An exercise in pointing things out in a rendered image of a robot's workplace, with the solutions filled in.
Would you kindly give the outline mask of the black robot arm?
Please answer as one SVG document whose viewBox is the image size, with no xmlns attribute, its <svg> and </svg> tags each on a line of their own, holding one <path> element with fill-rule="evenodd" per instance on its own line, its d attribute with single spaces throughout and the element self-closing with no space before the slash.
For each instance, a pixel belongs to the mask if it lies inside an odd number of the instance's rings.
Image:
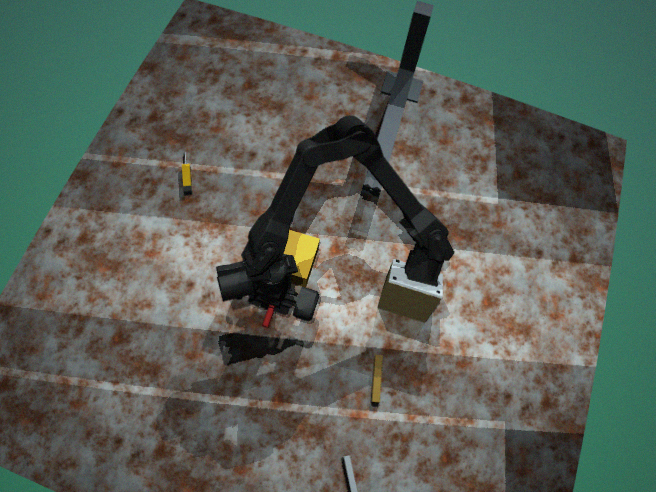
<svg viewBox="0 0 656 492">
<path fill-rule="evenodd" d="M 385 159 L 373 130 L 348 115 L 299 143 L 271 205 L 248 233 L 243 261 L 216 267 L 223 302 L 251 295 L 255 282 L 266 293 L 277 293 L 285 285 L 290 289 L 291 274 L 298 272 L 294 256 L 284 254 L 291 219 L 317 167 L 351 156 L 369 169 L 403 212 L 399 222 L 417 243 L 405 265 L 407 278 L 438 286 L 444 261 L 455 253 L 447 227 L 419 203 Z"/>
</svg>

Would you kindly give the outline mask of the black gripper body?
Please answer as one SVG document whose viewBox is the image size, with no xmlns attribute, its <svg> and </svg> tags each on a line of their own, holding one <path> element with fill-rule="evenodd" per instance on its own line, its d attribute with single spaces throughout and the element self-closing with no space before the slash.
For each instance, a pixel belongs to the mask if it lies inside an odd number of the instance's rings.
<svg viewBox="0 0 656 492">
<path fill-rule="evenodd" d="M 256 288 L 254 288 L 254 293 L 248 296 L 250 300 L 256 302 L 262 302 L 271 306 L 278 307 L 282 306 L 285 308 L 291 308 L 293 303 L 296 304 L 293 316 L 295 318 L 311 321 L 314 315 L 314 311 L 319 299 L 318 291 L 302 287 L 299 293 L 299 296 L 293 296 L 295 288 L 285 287 L 277 293 L 266 293 L 262 291 L 257 282 L 255 282 Z"/>
</svg>

